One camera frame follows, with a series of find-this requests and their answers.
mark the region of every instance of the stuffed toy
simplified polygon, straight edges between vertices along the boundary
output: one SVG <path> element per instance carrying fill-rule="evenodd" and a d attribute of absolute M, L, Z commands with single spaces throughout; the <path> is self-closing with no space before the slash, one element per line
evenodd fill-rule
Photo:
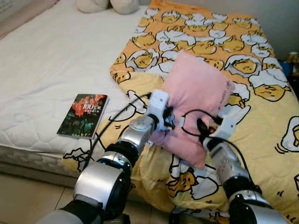
<path fill-rule="evenodd" d="M 138 0 L 110 0 L 119 14 L 130 14 L 138 9 Z M 77 0 L 77 9 L 83 13 L 97 13 L 108 7 L 109 0 Z"/>

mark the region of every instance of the quilted mattress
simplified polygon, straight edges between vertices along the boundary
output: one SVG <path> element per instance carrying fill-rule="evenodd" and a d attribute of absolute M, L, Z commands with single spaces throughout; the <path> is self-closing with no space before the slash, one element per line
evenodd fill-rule
<path fill-rule="evenodd" d="M 0 161 L 74 175 L 60 161 L 78 140 L 57 129 L 78 93 L 109 96 L 103 119 L 126 104 L 108 69 L 144 11 L 83 14 L 60 0 L 0 41 Z"/>

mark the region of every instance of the white wall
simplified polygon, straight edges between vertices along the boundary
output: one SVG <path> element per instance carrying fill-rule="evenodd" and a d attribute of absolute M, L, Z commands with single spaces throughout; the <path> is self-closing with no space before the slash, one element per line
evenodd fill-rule
<path fill-rule="evenodd" d="M 215 13 L 253 15 L 269 38 L 278 59 L 299 51 L 299 0 L 169 0 L 201 6 Z M 149 0 L 140 0 L 149 4 Z"/>

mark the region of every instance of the book cover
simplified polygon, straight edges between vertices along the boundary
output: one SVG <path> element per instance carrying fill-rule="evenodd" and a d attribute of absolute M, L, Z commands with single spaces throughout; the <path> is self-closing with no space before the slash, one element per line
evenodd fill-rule
<path fill-rule="evenodd" d="M 107 95 L 78 94 L 57 134 L 92 139 L 107 102 Z"/>

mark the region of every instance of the yellow bedspread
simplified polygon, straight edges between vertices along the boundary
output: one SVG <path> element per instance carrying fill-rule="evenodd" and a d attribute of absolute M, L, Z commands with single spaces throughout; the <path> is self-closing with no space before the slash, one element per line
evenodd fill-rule
<path fill-rule="evenodd" d="M 235 82 L 224 110 L 238 112 L 239 123 L 230 140 L 241 150 L 264 197 L 289 223 L 299 222 L 299 104 L 259 22 L 247 15 L 214 14 L 154 0 L 110 75 L 135 99 L 162 86 L 182 49 Z M 147 102 L 139 99 L 112 123 L 95 160 L 132 119 L 145 113 Z M 78 169 L 77 162 L 84 159 L 72 154 L 64 163 Z M 209 157 L 200 171 L 158 146 L 147 145 L 134 167 L 132 191 L 166 212 L 227 221 L 222 217 L 228 216 L 228 201 Z"/>

